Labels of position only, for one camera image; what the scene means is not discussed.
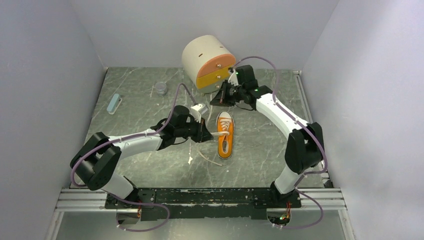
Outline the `white shoelace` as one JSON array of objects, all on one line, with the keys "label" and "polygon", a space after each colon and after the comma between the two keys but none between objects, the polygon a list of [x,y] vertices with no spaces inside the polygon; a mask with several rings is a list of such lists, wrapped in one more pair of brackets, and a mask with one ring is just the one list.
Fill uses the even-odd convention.
[{"label": "white shoelace", "polygon": [[[230,134],[230,132],[229,131],[218,131],[218,132],[211,132],[210,133],[212,136],[214,136],[214,137],[216,137],[216,136],[226,136],[226,135],[229,135]],[[208,162],[210,162],[210,163],[212,163],[212,164],[215,164],[215,165],[217,165],[217,166],[220,166],[220,167],[224,167],[225,165],[223,165],[223,164],[220,164],[220,163],[217,163],[217,162],[215,162],[215,161],[212,161],[212,160],[210,160],[210,159],[208,159],[204,154],[202,154],[199,150],[197,150],[197,153],[204,159],[204,160],[206,160],[206,161],[208,161]]]}]

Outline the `orange canvas sneaker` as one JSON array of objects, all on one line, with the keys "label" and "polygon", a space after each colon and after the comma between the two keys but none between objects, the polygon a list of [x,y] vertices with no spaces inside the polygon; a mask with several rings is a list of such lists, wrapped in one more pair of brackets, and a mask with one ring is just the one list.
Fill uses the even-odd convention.
[{"label": "orange canvas sneaker", "polygon": [[229,112],[222,111],[216,120],[217,132],[228,131],[229,135],[218,136],[218,156],[221,159],[228,159],[232,155],[235,121]]}]

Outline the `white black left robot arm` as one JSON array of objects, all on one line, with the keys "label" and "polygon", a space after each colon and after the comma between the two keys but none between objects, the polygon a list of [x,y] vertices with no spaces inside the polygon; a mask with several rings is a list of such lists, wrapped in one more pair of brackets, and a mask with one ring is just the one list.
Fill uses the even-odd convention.
[{"label": "white black left robot arm", "polygon": [[213,140],[203,115],[203,103],[187,108],[176,105],[168,118],[145,131],[132,135],[106,136],[93,134],[70,162],[72,172],[91,190],[103,190],[118,197],[126,208],[140,202],[139,189],[126,177],[115,172],[120,160],[144,152],[160,151],[176,145],[177,139],[196,143]]}]

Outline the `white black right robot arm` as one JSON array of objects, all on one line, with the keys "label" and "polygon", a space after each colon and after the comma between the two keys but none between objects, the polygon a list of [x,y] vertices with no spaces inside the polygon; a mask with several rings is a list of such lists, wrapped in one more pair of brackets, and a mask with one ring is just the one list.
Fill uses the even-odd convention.
[{"label": "white black right robot arm", "polygon": [[271,183],[270,202],[282,207],[288,202],[307,170],[324,159],[323,130],[319,123],[309,123],[295,115],[278,100],[266,85],[259,85],[250,65],[229,68],[225,80],[210,101],[212,106],[229,107],[239,102],[267,117],[286,137],[285,167]]}]

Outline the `round cream drawer cabinet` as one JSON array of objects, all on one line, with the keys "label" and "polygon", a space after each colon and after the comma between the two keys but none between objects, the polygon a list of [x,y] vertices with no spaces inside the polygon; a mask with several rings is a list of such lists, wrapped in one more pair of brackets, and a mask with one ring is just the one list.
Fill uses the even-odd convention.
[{"label": "round cream drawer cabinet", "polygon": [[181,56],[183,69],[204,94],[220,89],[236,63],[236,57],[213,35],[203,35],[190,41]]}]

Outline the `small clear round jar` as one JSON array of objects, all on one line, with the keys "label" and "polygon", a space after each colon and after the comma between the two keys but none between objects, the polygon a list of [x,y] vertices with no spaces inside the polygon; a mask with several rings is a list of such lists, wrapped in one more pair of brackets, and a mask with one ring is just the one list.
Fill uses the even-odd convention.
[{"label": "small clear round jar", "polygon": [[165,82],[157,82],[154,85],[154,89],[159,96],[165,96],[168,92],[168,87]]}]

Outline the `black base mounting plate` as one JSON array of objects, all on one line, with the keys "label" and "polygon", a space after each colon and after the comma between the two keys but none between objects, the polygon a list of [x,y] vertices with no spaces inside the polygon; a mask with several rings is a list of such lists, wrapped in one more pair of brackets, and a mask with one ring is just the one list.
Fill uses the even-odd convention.
[{"label": "black base mounting plate", "polygon": [[281,195],[269,187],[254,188],[140,188],[143,206],[124,203],[108,194],[108,210],[140,212],[142,221],[164,219],[251,218],[267,220],[268,209],[300,208],[300,196],[291,191]]}]

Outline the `light blue eraser block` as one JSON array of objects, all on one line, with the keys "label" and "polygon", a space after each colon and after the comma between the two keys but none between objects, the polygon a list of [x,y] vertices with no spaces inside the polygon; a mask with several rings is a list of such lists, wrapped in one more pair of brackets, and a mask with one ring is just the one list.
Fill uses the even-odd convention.
[{"label": "light blue eraser block", "polygon": [[118,93],[115,93],[112,96],[112,98],[111,98],[111,100],[110,100],[110,102],[109,102],[109,104],[108,104],[108,106],[106,108],[106,111],[110,115],[114,115],[115,112],[117,111],[118,107],[120,106],[122,100],[123,100],[122,99],[122,96],[120,94],[118,94]]}]

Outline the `aluminium rail frame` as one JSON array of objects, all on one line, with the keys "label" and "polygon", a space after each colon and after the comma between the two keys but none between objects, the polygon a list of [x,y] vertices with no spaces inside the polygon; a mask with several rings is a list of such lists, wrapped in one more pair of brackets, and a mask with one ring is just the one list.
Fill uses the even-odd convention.
[{"label": "aluminium rail frame", "polygon": [[[347,206],[344,200],[342,191],[338,188],[300,188],[294,190],[299,194],[301,207],[300,208],[287,208],[280,211],[277,208],[267,210],[267,216],[273,226],[281,228],[284,219],[293,210],[303,211],[337,211],[340,218],[342,232],[344,238],[347,240],[354,239],[354,232],[350,223],[347,213]],[[125,212],[120,212],[117,209],[106,209],[105,203],[109,193],[102,190],[95,190],[89,192],[86,188],[69,188],[63,189],[59,195],[56,204],[53,218],[51,220],[46,239],[54,240],[57,238],[60,230],[63,217],[65,213],[114,213],[116,219],[116,226],[126,232],[131,231],[131,225],[134,225],[141,220],[139,211],[133,209]],[[143,206],[144,203],[133,203],[132,205]],[[240,217],[226,217],[226,218],[183,218],[183,219],[228,219]],[[159,219],[161,225],[166,224],[171,218]]]}]

